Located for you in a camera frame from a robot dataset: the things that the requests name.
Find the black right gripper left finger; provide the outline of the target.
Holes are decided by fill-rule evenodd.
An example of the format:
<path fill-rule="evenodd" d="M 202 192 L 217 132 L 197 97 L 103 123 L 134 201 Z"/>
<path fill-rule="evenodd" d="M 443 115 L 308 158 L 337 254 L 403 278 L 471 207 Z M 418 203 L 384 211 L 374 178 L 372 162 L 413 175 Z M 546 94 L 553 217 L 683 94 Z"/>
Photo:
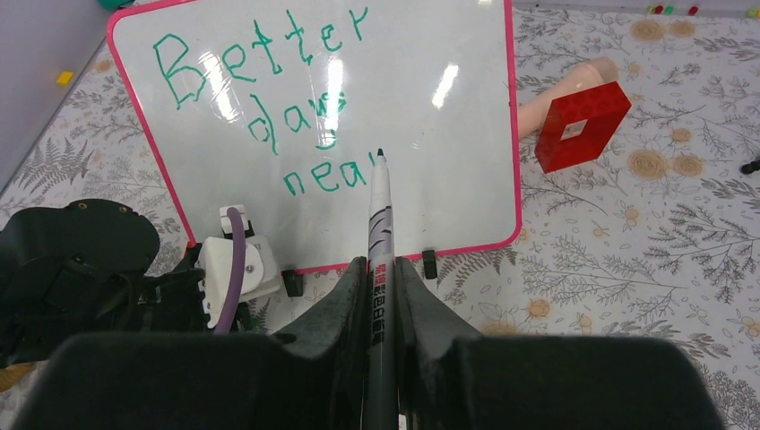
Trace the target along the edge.
<path fill-rule="evenodd" d="M 367 261 L 270 335 L 117 334 L 68 340 L 16 429 L 357 429 Z"/>

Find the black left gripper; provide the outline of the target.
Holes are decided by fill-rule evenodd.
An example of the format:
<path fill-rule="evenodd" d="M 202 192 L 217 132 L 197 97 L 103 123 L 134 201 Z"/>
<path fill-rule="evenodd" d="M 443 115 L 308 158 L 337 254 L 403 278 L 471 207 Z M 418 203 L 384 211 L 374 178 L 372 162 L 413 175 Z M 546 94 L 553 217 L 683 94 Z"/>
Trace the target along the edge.
<path fill-rule="evenodd" d="M 208 332 L 211 310 L 201 290 L 205 271 L 191 268 L 158 277 L 118 278 L 123 291 L 107 312 L 108 328 L 126 332 Z"/>

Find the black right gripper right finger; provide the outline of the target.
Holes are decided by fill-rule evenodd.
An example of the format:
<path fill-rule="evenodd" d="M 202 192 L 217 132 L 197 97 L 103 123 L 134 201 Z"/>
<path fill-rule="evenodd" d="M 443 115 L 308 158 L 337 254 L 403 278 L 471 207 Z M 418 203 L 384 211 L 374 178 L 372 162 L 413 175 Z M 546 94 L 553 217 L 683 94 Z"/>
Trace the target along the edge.
<path fill-rule="evenodd" d="M 394 268 L 397 383 L 412 429 L 720 429 L 695 367 L 644 337 L 486 335 Z"/>

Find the green capped marker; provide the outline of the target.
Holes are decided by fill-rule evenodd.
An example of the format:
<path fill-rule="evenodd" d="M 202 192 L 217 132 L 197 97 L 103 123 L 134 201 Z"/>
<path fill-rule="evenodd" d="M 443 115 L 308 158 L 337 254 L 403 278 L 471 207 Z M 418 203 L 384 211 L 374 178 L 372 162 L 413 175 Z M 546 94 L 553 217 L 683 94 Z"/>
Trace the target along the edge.
<path fill-rule="evenodd" d="M 390 171 L 379 149 L 372 169 L 368 221 L 367 272 L 370 287 L 367 392 L 364 429 L 396 429 L 398 400 L 395 372 L 393 299 L 393 206 Z"/>

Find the pink framed whiteboard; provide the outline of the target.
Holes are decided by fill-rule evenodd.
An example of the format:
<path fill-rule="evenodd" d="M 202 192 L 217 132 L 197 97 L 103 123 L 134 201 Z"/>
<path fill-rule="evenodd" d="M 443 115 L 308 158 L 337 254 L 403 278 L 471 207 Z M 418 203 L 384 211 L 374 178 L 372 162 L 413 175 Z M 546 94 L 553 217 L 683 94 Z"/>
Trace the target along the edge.
<path fill-rule="evenodd" d="M 158 1 L 108 46 L 187 238 L 241 204 L 283 269 L 367 251 L 390 169 L 395 252 L 510 244 L 521 227 L 508 1 Z"/>

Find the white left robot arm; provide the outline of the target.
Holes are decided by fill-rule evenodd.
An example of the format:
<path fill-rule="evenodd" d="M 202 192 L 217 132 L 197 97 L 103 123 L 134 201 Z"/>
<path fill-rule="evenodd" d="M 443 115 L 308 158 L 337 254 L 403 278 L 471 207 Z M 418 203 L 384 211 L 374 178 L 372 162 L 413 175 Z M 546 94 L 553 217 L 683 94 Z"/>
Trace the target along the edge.
<path fill-rule="evenodd" d="M 160 236 L 143 215 L 102 199 L 29 207 L 1 231 L 1 365 L 49 359 L 88 332 L 202 332 L 201 247 L 150 276 Z"/>

